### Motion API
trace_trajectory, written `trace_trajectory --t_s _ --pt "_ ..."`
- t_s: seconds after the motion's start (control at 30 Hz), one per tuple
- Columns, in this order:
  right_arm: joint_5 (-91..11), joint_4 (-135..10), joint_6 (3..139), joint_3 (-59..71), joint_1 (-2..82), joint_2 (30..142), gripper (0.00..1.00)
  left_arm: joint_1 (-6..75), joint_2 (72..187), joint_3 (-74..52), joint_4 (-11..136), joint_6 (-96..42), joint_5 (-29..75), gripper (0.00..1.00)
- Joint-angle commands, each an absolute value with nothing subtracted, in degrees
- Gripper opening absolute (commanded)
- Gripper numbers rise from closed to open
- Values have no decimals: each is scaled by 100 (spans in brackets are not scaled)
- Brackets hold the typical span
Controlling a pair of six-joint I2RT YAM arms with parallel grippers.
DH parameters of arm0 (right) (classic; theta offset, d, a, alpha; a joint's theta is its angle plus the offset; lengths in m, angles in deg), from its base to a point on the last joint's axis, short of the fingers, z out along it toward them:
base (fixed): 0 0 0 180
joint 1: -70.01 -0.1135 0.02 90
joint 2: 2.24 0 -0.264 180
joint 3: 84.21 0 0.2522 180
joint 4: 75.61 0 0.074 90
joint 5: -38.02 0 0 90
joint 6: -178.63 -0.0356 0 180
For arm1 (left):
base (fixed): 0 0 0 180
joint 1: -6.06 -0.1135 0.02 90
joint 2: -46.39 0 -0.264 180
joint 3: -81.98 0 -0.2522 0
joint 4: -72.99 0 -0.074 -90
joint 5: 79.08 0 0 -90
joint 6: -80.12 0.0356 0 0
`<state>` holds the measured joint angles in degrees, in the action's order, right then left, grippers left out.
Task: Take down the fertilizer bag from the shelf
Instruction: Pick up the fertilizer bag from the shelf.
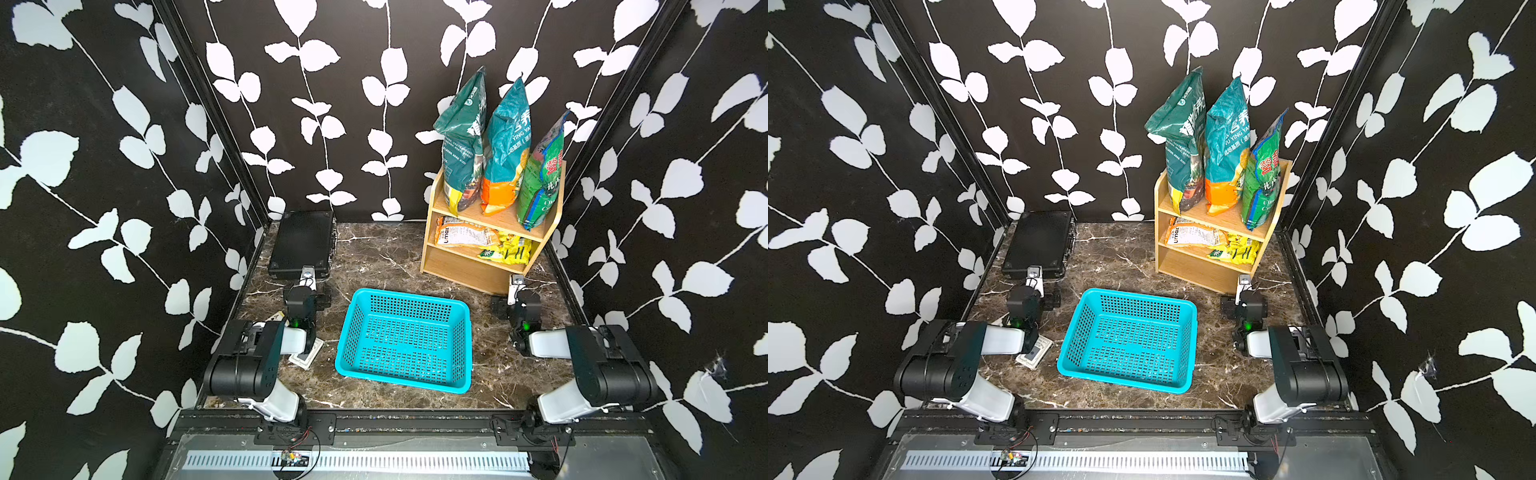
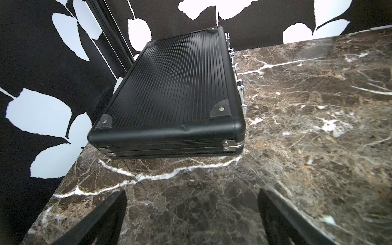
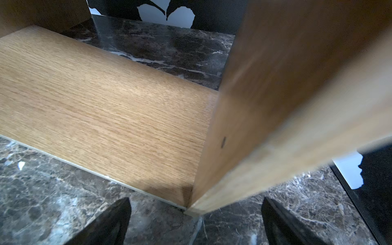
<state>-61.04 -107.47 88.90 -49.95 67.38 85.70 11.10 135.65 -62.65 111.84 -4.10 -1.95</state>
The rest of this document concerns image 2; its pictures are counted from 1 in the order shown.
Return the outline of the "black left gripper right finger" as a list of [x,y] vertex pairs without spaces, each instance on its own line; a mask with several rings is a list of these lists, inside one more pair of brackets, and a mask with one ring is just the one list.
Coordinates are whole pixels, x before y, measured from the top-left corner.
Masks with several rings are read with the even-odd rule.
[[260,190],[258,209],[270,245],[334,244],[270,190]]

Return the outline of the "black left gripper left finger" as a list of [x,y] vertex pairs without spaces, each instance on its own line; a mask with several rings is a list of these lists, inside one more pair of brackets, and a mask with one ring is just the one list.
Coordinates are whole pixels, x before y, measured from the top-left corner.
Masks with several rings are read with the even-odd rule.
[[116,245],[127,207],[124,190],[113,192],[54,245]]

